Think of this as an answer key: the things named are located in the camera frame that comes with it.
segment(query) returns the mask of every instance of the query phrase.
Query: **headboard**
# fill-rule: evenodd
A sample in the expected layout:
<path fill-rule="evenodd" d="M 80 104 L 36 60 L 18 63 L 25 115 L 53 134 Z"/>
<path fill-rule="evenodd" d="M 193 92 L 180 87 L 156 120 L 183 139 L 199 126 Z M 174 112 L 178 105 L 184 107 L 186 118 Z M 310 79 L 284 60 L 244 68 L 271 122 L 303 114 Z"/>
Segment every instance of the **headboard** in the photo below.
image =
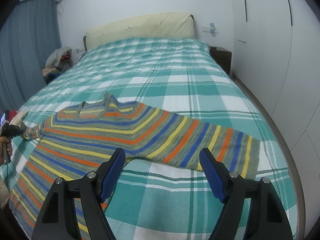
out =
<path fill-rule="evenodd" d="M 132 37 L 195 38 L 191 13 L 157 13 L 119 20 L 90 30 L 83 37 L 85 51 Z"/>

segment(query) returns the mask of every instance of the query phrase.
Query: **nightstand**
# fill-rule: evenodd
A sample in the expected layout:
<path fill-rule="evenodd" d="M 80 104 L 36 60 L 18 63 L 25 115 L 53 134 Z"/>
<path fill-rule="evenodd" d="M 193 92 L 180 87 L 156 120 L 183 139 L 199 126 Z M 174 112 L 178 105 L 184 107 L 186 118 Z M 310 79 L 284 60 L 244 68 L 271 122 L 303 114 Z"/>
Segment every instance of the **nightstand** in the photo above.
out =
<path fill-rule="evenodd" d="M 227 75 L 230 75 L 232 52 L 220 47 L 210 47 L 209 53 Z"/>

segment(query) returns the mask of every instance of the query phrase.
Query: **blue stripe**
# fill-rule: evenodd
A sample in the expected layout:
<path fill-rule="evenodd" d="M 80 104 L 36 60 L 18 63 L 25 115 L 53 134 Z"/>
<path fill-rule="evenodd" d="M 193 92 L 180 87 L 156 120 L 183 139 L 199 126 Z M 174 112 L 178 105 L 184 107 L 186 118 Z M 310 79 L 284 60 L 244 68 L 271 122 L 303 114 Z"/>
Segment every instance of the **blue stripe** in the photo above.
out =
<path fill-rule="evenodd" d="M 116 105 L 119 106 L 128 106 L 128 105 L 135 105 L 137 103 L 137 101 L 128 101 L 128 102 L 119 102 L 114 95 L 112 95 L 112 97 L 116 103 Z"/>
<path fill-rule="evenodd" d="M 24 229 L 25 231 L 27 231 L 27 230 L 26 230 L 26 228 L 27 228 L 27 229 L 30 231 L 30 234 L 32 234 L 33 228 L 31 228 L 31 227 L 29 226 L 28 222 L 26 221 L 26 219 L 25 219 L 24 216 L 22 215 L 21 211 L 20 211 L 20 210 L 17 208 L 17 206 L 15 206 L 14 204 L 12 204 L 12 206 L 14 207 L 13 210 L 12 210 L 12 208 L 10 208 L 10 209 L 12 210 L 12 213 L 13 213 L 16 217 L 18 217 L 17 220 L 20 222 L 20 225 L 23 226 L 23 229 Z"/>
<path fill-rule="evenodd" d="M 27 193 L 23 193 L 20 187 L 16 187 L 17 191 L 19 192 L 20 199 L 24 199 L 25 202 L 32 208 L 32 210 L 37 214 L 39 210 L 37 210 L 34 205 L 30 202 L 30 199 L 27 198 Z"/>
<path fill-rule="evenodd" d="M 49 191 L 49 189 L 47 188 L 47 186 L 45 184 L 42 183 L 42 181 L 40 181 L 39 179 L 37 179 L 37 177 L 35 177 L 31 171 L 29 171 L 29 167 L 25 166 L 23 171 L 26 171 L 26 173 L 37 183 L 40 185 L 41 188 L 43 188 L 45 191 Z"/>
<path fill-rule="evenodd" d="M 74 124 L 90 124 L 90 123 L 102 123 L 102 124 L 111 124 L 111 125 L 132 125 L 135 124 L 137 122 L 139 122 L 151 109 L 151 106 L 148 106 L 147 109 L 139 116 L 139 118 L 137 118 L 136 120 L 133 121 L 129 121 L 129 122 L 110 122 L 110 121 L 103 121 L 103 120 L 88 120 L 88 121 L 72 121 L 72 120 L 58 120 L 57 116 L 58 114 L 54 115 L 54 122 L 55 123 L 74 123 Z"/>
<path fill-rule="evenodd" d="M 181 162 L 180 166 L 181 167 L 186 167 L 189 160 L 191 159 L 191 157 L 194 155 L 194 153 L 196 152 L 197 148 L 199 147 L 199 144 L 201 143 L 205 133 L 207 132 L 207 129 L 209 128 L 209 123 L 205 123 L 203 126 L 203 129 L 201 131 L 201 133 L 198 136 L 197 141 L 195 142 L 195 144 L 191 147 L 190 151 L 187 153 L 186 157 L 184 158 L 184 160 Z"/>
<path fill-rule="evenodd" d="M 137 149 L 135 151 L 132 151 L 131 154 L 136 155 L 140 152 L 142 152 L 143 150 L 147 149 L 148 147 L 150 147 L 153 143 L 155 143 L 158 138 L 164 133 L 166 132 L 166 130 L 170 127 L 170 125 L 172 125 L 174 123 L 174 121 L 177 119 L 178 114 L 173 114 L 170 121 L 161 129 L 161 131 L 156 134 L 145 146 L 141 147 L 140 149 Z"/>
<path fill-rule="evenodd" d="M 36 176 L 34 175 L 34 174 L 32 174 L 32 172 L 31 171 L 28 171 L 28 167 L 26 166 L 25 168 L 24 168 L 24 170 L 23 171 L 26 171 L 28 174 L 29 174 L 29 176 L 37 183 L 37 184 L 39 184 L 40 186 L 41 186 L 41 188 L 43 188 L 44 189 L 44 191 L 45 192 L 49 192 L 49 189 L 50 188 L 48 188 L 46 185 L 44 185 L 39 179 L 37 179 L 36 178 Z M 82 215 L 82 217 L 83 217 L 83 212 L 81 211 L 81 210 L 79 210 L 78 208 L 76 208 L 76 210 L 77 210 L 77 213 L 79 213 L 79 214 L 81 214 Z"/>
<path fill-rule="evenodd" d="M 57 141 L 65 142 L 65 143 L 76 144 L 76 145 L 97 147 L 97 148 L 109 149 L 109 150 L 113 150 L 113 151 L 115 151 L 115 150 L 117 149 L 117 147 L 113 147 L 113 146 L 109 146 L 109 145 L 98 144 L 98 143 L 87 143 L 87 142 L 84 142 L 84 141 L 75 141 L 75 140 L 72 141 L 72 140 L 67 140 L 67 139 L 59 138 L 59 137 L 52 136 L 52 135 L 46 135 L 45 137 L 46 137 L 46 138 L 49 138 L 49 139 L 54 139 L 54 140 L 57 140 Z"/>
<path fill-rule="evenodd" d="M 230 171 L 234 171 L 237 161 L 238 161 L 238 156 L 240 153 L 240 149 L 241 149 L 241 141 L 242 141 L 242 137 L 243 137 L 243 133 L 239 132 L 237 139 L 236 139 L 236 145 L 235 148 L 233 150 L 233 157 L 232 157 L 232 161 L 231 161 L 231 165 L 230 165 Z"/>
<path fill-rule="evenodd" d="M 84 171 L 78 170 L 78 169 L 73 168 L 73 167 L 71 167 L 71 166 L 69 166 L 69 165 L 66 165 L 66 164 L 64 164 L 64 163 L 58 162 L 58 161 L 56 161 L 56 160 L 54 160 L 54 159 L 52 159 L 52 158 L 50 158 L 50 157 L 48 157 L 48 156 L 45 156 L 44 154 L 38 152 L 37 150 L 34 150 L 33 152 L 36 153 L 36 154 L 38 154 L 38 155 L 41 156 L 42 158 L 46 159 L 47 161 L 49 161 L 50 164 L 58 165 L 58 166 L 60 166 L 61 168 L 64 168 L 64 169 L 66 169 L 66 170 L 68 170 L 68 171 L 72 171 L 72 172 L 74 172 L 74 173 L 76 173 L 76 174 L 79 174 L 79 175 L 81 175 L 81 176 L 84 176 L 85 174 L 87 174 L 87 173 L 84 172 Z"/>
<path fill-rule="evenodd" d="M 68 108 L 75 108 L 75 107 L 78 107 L 79 105 L 74 105 L 74 106 L 68 106 L 66 107 L 65 109 L 68 109 Z"/>

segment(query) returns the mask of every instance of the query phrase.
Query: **wardrobe handle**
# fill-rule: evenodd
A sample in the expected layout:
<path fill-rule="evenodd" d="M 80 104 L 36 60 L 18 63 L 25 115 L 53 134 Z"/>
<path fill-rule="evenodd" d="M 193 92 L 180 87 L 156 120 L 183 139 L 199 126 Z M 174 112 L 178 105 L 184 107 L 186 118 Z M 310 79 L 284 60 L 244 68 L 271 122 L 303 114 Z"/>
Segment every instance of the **wardrobe handle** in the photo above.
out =
<path fill-rule="evenodd" d="M 244 8 L 245 8 L 245 21 L 248 21 L 248 16 L 247 16 L 247 2 L 244 0 Z"/>

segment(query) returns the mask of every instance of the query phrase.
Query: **checkered bedding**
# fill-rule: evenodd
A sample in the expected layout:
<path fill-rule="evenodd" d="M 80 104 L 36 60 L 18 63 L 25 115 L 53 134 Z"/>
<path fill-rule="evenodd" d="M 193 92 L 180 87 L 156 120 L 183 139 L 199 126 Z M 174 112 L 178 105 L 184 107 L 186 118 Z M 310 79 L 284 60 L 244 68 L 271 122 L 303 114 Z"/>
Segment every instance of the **checkered bedding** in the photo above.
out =
<path fill-rule="evenodd" d="M 137 100 L 260 140 L 256 179 L 271 179 L 295 236 L 295 192 L 279 145 L 260 112 L 211 59 L 204 43 L 131 38 L 92 49 L 23 105 L 21 110 L 29 111 L 25 123 L 32 127 L 67 106 L 100 101 L 105 91 L 120 102 Z M 13 140 L 12 164 L 0 171 L 10 189 L 36 144 Z M 23 212 L 23 196 L 20 200 Z M 245 202 L 237 239 L 244 234 L 249 203 Z M 221 209 L 202 172 L 133 160 L 120 175 L 106 216 L 117 239 L 207 239 Z M 31 235 L 30 229 L 24 230 Z M 83 238 L 89 239 L 85 230 Z"/>

